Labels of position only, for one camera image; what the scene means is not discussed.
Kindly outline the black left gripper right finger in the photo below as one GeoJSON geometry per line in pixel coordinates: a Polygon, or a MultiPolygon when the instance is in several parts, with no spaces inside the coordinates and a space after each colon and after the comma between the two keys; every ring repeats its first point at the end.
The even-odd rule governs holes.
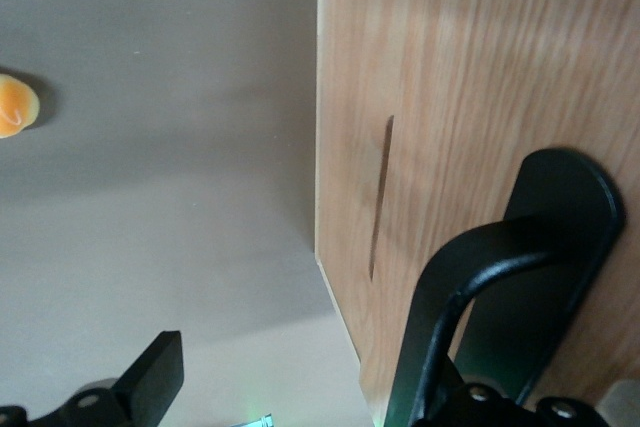
{"type": "Polygon", "coordinates": [[[609,423],[590,405],[564,397],[545,397],[528,410],[482,383],[466,383],[439,394],[437,409],[423,426],[598,426],[609,423]]]}

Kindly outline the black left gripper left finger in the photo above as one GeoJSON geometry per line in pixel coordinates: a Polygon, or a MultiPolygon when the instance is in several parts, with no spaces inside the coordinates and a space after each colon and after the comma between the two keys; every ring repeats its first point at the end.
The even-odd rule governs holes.
{"type": "Polygon", "coordinates": [[[183,385],[178,331],[163,331],[109,388],[78,392],[63,405],[29,419],[17,405],[1,408],[3,426],[157,426],[183,385]]]}

